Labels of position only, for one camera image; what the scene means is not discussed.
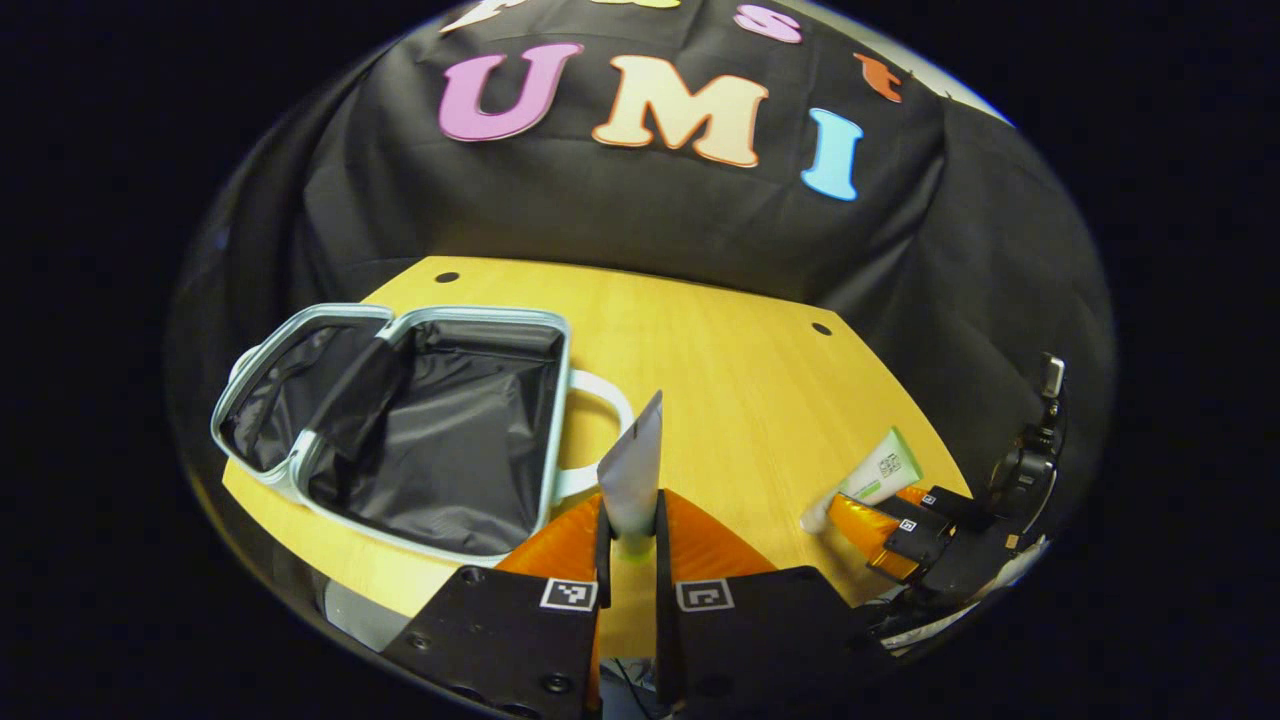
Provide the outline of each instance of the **wooden table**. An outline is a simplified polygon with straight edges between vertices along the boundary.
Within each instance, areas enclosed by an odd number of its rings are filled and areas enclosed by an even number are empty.
[[[458,279],[435,281],[447,272]],[[778,568],[817,566],[851,605],[890,583],[867,570],[867,559],[835,532],[805,534],[799,516],[890,425],[911,445],[924,469],[922,484],[969,496],[924,414],[828,310],[635,273],[442,256],[413,265],[365,301],[397,315],[452,304],[564,315],[575,368],[613,382],[636,411],[662,388],[662,487],[701,506]],[[598,460],[617,433],[599,401],[571,393],[561,466]],[[417,614],[456,568],[319,518],[236,464],[228,462],[223,483],[302,560],[399,614]],[[613,607],[602,614],[602,656],[652,657],[652,553],[648,562],[616,559],[612,566]]]

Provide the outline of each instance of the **open suitcase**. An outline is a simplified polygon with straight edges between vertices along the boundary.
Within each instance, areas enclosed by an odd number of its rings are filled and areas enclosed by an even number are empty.
[[[621,391],[570,366],[570,325],[554,313],[433,306],[396,319],[325,304],[241,356],[210,429],[292,502],[401,547],[493,565],[595,483],[595,465],[557,465],[570,388],[632,424]]]

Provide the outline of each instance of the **cream tube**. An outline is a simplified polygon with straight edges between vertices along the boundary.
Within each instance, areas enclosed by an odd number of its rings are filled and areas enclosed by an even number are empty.
[[[814,536],[827,529],[827,511],[836,500],[836,493],[849,496],[863,505],[876,505],[897,491],[918,483],[923,477],[920,464],[911,455],[902,433],[897,432],[897,428],[890,428],[884,439],[854,468],[849,477],[800,515],[800,527]]]
[[[643,557],[653,547],[660,466],[662,391],[658,391],[596,469],[604,512],[623,556]]]

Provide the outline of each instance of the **dark background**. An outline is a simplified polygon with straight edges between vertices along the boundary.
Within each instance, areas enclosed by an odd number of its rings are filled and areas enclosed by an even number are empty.
[[[8,234],[32,269],[19,327],[51,341],[12,346],[32,363],[10,405],[27,430],[14,443],[27,470],[12,477],[22,532],[6,679],[19,715],[448,716],[237,565],[183,479],[159,372],[178,263],[221,181],[307,91],[442,6],[4,10],[17,126]],[[1252,397],[1265,410],[1268,382],[1249,357],[1274,320],[1242,332],[1233,319],[1266,310],[1271,287],[1254,273],[1275,238],[1263,193],[1276,83],[1262,42],[1274,10],[973,1],[849,13],[952,72],[1057,169],[1096,233],[1123,354],[1088,506],[1016,592],[869,696],[868,711],[1274,707],[1254,697],[1266,623],[1245,598],[1277,588],[1266,546],[1240,528],[1265,524],[1251,498],[1275,470],[1266,425],[1229,406]],[[1233,493],[1226,507],[1206,500],[1215,491]]]

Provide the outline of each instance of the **suitcase handle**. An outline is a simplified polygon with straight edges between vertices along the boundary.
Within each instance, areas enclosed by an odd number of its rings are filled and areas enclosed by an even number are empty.
[[[618,416],[618,437],[635,423],[635,414],[631,411],[631,404],[627,401],[627,396],[622,395],[613,383],[605,380],[599,375],[593,375],[585,370],[568,372],[568,387],[571,389],[579,389],[609,404],[613,407],[613,413]],[[562,469],[556,474],[556,497],[552,498],[553,505],[559,505],[562,500],[571,495],[577,495],[585,489],[595,486],[595,468],[599,462],[591,462],[590,465],[584,465],[581,468]]]

